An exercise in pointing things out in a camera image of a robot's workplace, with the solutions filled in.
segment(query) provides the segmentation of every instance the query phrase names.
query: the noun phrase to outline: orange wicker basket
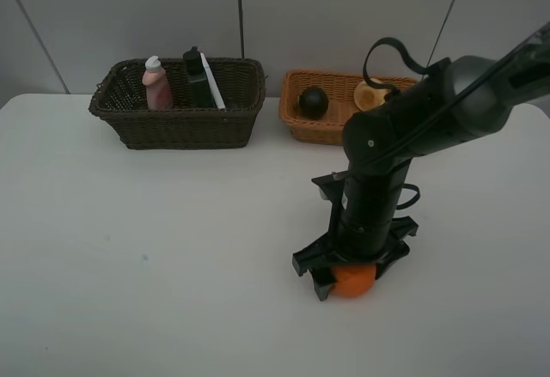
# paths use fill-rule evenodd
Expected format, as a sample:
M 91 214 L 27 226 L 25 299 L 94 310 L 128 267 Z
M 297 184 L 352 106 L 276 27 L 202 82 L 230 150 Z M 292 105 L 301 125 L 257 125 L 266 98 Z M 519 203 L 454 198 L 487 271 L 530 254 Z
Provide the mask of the orange wicker basket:
M 391 82 L 399 89 L 409 88 L 416 83 L 414 79 L 396 76 L 375 78 Z M 298 141 L 341 145 L 345 122 L 359 111 L 353 101 L 353 91 L 362 80 L 360 75 L 323 70 L 291 70 L 283 80 L 278 116 L 288 125 Z M 298 106 L 300 94 L 312 86 L 322 88 L 328 96 L 327 113 L 317 120 L 303 117 Z

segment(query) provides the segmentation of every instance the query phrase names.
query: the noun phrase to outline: orange ball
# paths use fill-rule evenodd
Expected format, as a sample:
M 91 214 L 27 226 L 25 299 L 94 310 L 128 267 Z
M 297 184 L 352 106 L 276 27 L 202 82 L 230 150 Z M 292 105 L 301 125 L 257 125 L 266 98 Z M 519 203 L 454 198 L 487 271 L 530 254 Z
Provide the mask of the orange ball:
M 375 283 L 376 265 L 358 265 L 349 267 L 332 267 L 336 284 L 332 294 L 346 298 L 355 298 L 363 295 Z

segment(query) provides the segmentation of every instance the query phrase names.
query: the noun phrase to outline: white table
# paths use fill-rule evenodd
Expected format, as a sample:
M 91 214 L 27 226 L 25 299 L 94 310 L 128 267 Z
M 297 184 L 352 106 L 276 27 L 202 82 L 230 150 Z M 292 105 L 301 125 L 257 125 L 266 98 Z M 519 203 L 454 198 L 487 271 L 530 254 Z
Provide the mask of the white table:
M 541 376 L 550 369 L 550 121 L 412 162 L 419 235 L 363 298 L 319 302 L 291 254 L 327 228 L 267 100 L 250 144 L 131 151 L 89 96 L 0 111 L 0 375 Z

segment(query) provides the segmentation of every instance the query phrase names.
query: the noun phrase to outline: pink bottle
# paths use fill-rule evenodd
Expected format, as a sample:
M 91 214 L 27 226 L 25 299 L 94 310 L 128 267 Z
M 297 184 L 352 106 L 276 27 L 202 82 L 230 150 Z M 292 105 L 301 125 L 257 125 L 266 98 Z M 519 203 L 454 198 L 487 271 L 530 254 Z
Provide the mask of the pink bottle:
M 166 111 L 172 108 L 172 92 L 168 85 L 166 71 L 158 57 L 145 62 L 143 85 L 147 89 L 147 106 L 153 111 Z

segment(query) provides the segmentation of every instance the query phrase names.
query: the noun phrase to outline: dark brown wicker basket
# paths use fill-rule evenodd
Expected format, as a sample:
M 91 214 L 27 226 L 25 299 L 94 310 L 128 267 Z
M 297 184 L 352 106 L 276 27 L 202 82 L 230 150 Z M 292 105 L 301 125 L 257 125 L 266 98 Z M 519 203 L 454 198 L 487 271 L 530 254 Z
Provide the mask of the dark brown wicker basket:
M 266 96 L 261 64 L 252 59 L 209 58 L 227 107 L 193 107 L 183 59 L 161 59 L 174 108 L 151 111 L 142 76 L 145 59 L 120 62 L 92 97 L 89 111 L 107 121 L 129 149 L 222 149 L 248 143 Z

